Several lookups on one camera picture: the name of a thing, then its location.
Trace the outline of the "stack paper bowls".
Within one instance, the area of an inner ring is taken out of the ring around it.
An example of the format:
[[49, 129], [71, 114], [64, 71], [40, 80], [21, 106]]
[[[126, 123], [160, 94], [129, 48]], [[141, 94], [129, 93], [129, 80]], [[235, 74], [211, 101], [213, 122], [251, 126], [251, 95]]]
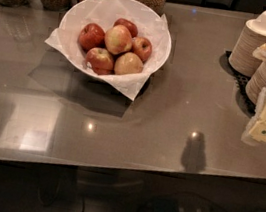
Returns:
[[261, 63], [245, 88], [247, 97], [253, 104], [257, 103], [258, 95], [264, 87], [266, 88], [266, 60]]
[[266, 11], [255, 19], [247, 20], [240, 37], [228, 57], [230, 66], [247, 77], [257, 71], [261, 60], [252, 54], [257, 47], [266, 43]]

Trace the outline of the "back stack paper bowls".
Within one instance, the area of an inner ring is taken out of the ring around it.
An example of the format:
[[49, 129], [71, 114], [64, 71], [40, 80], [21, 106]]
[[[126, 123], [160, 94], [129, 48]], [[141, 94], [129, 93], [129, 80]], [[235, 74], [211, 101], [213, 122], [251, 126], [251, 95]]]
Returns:
[[261, 60], [252, 54], [257, 47], [266, 43], [266, 11], [255, 19], [247, 20], [240, 37], [228, 57], [230, 66], [247, 77], [257, 71]]

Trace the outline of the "black rubber mat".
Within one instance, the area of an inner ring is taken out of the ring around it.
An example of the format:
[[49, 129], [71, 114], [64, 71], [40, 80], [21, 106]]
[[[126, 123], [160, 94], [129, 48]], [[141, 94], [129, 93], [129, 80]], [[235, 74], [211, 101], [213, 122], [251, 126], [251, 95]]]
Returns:
[[256, 105], [252, 103], [250, 98], [247, 96], [246, 93], [246, 85], [248, 82], [250, 82], [250, 78], [248, 76], [242, 75], [241, 73], [237, 72], [230, 64], [229, 57], [231, 57], [232, 52], [226, 51], [225, 57], [226, 57], [226, 67], [227, 71], [233, 76], [233, 79], [236, 84], [236, 101], [238, 102], [238, 105], [241, 107], [244, 107], [250, 114], [255, 113], [255, 107]]

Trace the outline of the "yellow-red apple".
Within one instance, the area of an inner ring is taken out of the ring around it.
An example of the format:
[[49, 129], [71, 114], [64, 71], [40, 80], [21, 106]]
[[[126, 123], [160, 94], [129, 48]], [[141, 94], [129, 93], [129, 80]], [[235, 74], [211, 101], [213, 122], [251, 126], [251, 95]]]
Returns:
[[105, 34], [106, 49], [113, 55], [130, 51], [132, 48], [132, 35], [124, 25], [116, 25]]

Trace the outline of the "red apple right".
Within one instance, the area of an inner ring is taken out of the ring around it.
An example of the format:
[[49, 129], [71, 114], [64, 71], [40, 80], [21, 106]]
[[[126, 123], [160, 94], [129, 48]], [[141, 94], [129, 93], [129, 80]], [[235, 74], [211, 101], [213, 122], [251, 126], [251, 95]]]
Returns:
[[133, 38], [131, 50], [136, 54], [142, 62], [149, 59], [152, 54], [153, 47], [148, 38], [145, 37], [135, 37]]

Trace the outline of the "front stack paper bowls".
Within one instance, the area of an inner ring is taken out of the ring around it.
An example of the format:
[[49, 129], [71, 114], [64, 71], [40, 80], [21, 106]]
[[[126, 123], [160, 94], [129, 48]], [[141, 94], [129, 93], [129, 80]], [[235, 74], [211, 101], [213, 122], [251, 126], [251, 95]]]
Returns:
[[257, 103], [258, 95], [264, 87], [266, 88], [266, 60], [261, 63], [245, 88], [247, 97], [253, 104]]

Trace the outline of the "red apple back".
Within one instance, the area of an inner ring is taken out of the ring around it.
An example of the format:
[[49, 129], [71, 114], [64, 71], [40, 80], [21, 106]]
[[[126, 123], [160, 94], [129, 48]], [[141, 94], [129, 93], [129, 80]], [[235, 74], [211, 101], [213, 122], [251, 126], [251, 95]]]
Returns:
[[138, 36], [139, 30], [135, 23], [131, 22], [130, 20], [126, 20], [125, 18], [117, 19], [114, 23], [114, 26], [116, 25], [123, 25], [124, 27], [126, 27], [130, 31], [132, 37]]

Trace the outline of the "yellow apple front right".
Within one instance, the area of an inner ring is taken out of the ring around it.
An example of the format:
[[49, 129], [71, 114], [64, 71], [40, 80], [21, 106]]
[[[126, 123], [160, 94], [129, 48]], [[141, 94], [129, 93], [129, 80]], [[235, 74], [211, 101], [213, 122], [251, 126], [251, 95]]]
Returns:
[[140, 57], [133, 52], [127, 52], [116, 59], [114, 72], [116, 75], [136, 74], [142, 72], [143, 68]]

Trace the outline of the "red apple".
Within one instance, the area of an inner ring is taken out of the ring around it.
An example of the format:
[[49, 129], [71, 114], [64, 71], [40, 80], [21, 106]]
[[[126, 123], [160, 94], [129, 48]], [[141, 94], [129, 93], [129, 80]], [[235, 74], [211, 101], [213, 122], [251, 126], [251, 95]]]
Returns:
[[132, 37], [138, 36], [139, 30], [135, 23], [131, 22], [130, 20], [126, 20], [125, 18], [117, 19], [114, 23], [114, 26], [116, 25], [123, 25], [124, 27], [126, 27], [130, 31]]
[[110, 75], [114, 70], [114, 57], [105, 48], [95, 47], [87, 52], [86, 66], [97, 75]]
[[90, 23], [84, 26], [83, 30], [79, 33], [79, 44], [81, 47], [89, 51], [95, 47], [102, 47], [105, 45], [105, 31], [100, 27], [100, 25], [95, 23]]
[[152, 54], [153, 47], [148, 38], [145, 37], [135, 37], [133, 38], [131, 50], [136, 54], [142, 62], [149, 59]]

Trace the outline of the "red apple front left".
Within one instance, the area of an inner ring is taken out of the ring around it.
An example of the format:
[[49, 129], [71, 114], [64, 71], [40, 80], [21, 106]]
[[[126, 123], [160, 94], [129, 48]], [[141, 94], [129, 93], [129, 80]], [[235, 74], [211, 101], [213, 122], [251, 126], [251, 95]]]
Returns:
[[95, 47], [87, 52], [86, 66], [97, 75], [110, 75], [114, 70], [114, 57], [105, 48]]

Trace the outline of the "red apple far left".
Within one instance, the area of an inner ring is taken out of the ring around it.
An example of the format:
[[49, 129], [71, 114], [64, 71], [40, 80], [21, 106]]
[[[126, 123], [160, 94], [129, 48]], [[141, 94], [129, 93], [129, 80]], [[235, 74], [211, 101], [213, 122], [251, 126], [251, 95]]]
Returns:
[[105, 31], [100, 27], [100, 25], [95, 23], [90, 23], [84, 26], [83, 30], [79, 33], [79, 44], [81, 47], [89, 51], [95, 47], [102, 47], [105, 45]]

